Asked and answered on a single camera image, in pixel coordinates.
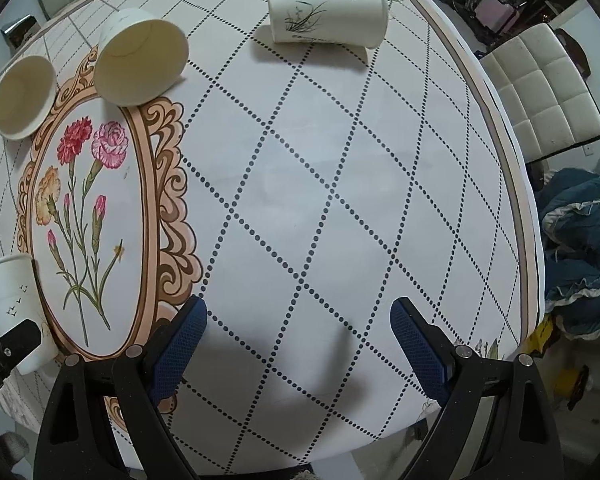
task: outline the cup with grass illustration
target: cup with grass illustration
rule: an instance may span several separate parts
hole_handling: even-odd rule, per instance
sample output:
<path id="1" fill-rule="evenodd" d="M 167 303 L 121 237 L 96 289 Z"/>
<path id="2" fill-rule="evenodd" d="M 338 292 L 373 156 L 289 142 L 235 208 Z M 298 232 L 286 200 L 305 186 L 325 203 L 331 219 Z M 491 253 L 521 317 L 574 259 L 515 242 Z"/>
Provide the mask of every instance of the cup with grass illustration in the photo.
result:
<path id="1" fill-rule="evenodd" d="M 388 23 L 387 0 L 268 0 L 277 43 L 340 43 L 377 48 Z"/>

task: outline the metal screw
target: metal screw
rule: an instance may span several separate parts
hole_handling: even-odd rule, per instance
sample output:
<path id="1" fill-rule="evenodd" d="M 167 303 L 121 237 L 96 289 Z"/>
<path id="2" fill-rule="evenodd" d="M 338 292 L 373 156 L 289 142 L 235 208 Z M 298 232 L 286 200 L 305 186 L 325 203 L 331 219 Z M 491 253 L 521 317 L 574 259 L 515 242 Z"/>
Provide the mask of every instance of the metal screw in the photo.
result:
<path id="1" fill-rule="evenodd" d="M 138 357 L 142 353 L 142 347 L 140 345 L 131 345 L 125 350 L 127 357 Z"/>
<path id="2" fill-rule="evenodd" d="M 75 366 L 80 362 L 80 356 L 78 354 L 71 354 L 67 359 L 64 360 L 64 364 L 67 366 Z"/>
<path id="3" fill-rule="evenodd" d="M 474 354 L 474 351 L 471 350 L 467 345 L 458 345 L 456 346 L 456 354 L 462 359 L 468 359 Z"/>
<path id="4" fill-rule="evenodd" d="M 531 358 L 531 356 L 527 354 L 520 354 L 518 356 L 518 361 L 520 361 L 520 364 L 524 366 L 531 366 L 534 363 L 534 360 Z"/>

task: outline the blue cloth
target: blue cloth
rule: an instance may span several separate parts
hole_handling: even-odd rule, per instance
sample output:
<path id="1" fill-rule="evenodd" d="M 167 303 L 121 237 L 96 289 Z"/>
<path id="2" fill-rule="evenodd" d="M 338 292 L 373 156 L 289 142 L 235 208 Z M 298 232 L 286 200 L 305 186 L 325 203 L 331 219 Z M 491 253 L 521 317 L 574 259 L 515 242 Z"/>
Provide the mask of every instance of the blue cloth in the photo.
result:
<path id="1" fill-rule="evenodd" d="M 552 283 L 546 310 L 576 337 L 600 333 L 600 174 L 559 171 L 536 197 Z"/>

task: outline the white tablecloth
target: white tablecloth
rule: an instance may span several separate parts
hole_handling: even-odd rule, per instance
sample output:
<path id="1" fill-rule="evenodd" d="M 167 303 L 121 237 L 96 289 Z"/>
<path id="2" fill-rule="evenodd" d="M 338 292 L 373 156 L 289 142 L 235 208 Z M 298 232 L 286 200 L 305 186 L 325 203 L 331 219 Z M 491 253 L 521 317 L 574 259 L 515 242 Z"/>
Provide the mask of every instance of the white tablecloth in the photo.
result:
<path id="1" fill-rule="evenodd" d="M 20 54 L 48 57 L 62 88 L 33 143 L 0 137 L 0 256 L 35 257 L 63 352 L 86 358 L 144 343 L 191 293 L 206 301 L 206 333 L 160 407 L 199 474 L 297 465 L 413 424 L 430 402 L 389 326 L 398 297 L 500 358 L 541 319 L 538 220 L 499 99 L 432 1 L 390 2 L 369 51 L 274 44 L 266 0 L 84 0 Z M 190 56 L 163 97 L 120 110 L 91 76 L 99 27 L 125 7 L 179 25 Z M 84 258 L 59 229 L 81 200 L 69 137 L 78 184 L 101 165 L 75 217 Z M 49 232 L 78 275 L 102 260 L 102 312 L 85 294 L 80 314 Z M 58 368 L 14 372 L 1 407 L 39 429 Z"/>

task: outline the blue gripper pad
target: blue gripper pad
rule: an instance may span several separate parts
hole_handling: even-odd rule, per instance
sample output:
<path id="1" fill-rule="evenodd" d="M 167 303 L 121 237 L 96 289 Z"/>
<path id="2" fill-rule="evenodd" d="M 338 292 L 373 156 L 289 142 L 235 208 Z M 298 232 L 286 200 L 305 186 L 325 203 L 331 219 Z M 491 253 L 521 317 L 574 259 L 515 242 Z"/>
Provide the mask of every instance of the blue gripper pad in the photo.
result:
<path id="1" fill-rule="evenodd" d="M 429 399 L 444 406 L 449 398 L 445 367 L 400 301 L 391 306 L 391 329 Z"/>
<path id="2" fill-rule="evenodd" d="M 200 298 L 196 299 L 196 304 L 187 314 L 180 329 L 175 333 L 154 366 L 154 382 L 148 391 L 154 406 L 173 395 L 180 383 L 184 369 L 189 364 L 191 356 L 205 332 L 206 304 Z"/>

